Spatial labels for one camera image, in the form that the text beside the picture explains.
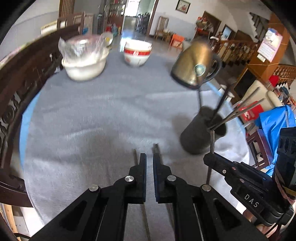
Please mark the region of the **person's right hand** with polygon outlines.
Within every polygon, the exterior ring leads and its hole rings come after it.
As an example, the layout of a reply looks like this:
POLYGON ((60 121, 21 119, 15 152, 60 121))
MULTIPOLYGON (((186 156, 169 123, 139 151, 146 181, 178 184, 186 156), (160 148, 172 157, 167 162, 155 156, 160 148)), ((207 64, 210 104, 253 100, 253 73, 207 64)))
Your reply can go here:
MULTIPOLYGON (((243 212, 243 216, 253 224, 257 220, 257 218, 247 209, 243 212)), ((256 228, 262 232, 268 238, 268 240, 280 239, 280 229, 282 228, 281 225, 276 225, 274 228, 272 228, 271 226, 259 224, 256 226, 256 228)))

